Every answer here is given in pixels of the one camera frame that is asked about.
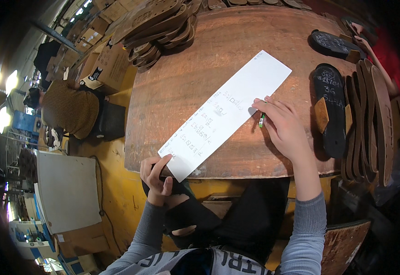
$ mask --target stool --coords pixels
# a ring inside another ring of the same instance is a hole
[[[94,136],[111,141],[125,136],[125,107],[104,101],[104,109],[95,122]]]

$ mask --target white board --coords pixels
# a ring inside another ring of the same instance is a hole
[[[255,98],[270,96],[291,69],[259,52],[221,86],[159,149],[173,157],[167,166],[178,182],[184,180],[257,110]]]
[[[95,165],[87,157],[38,152],[38,192],[51,234],[102,221]]]

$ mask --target white paper sheet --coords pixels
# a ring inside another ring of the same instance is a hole
[[[167,166],[177,181],[184,180],[256,112],[251,107],[255,98],[273,94],[290,73],[261,51],[221,86],[159,149],[161,157],[172,154]]]

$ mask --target red clothing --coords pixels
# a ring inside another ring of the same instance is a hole
[[[400,58],[397,50],[392,44],[392,39],[388,32],[383,28],[375,29],[378,39],[377,43],[371,47],[389,77],[395,80],[400,93]]]

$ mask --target gray long sleeve shirt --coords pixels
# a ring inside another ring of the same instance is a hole
[[[109,265],[101,275],[154,275],[170,271],[193,249],[161,252],[166,208],[145,203],[141,221],[128,251]],[[315,275],[321,273],[327,213],[323,193],[309,201],[296,200],[293,234],[281,256],[278,274]],[[213,251],[212,274],[271,274],[256,261],[237,253]]]

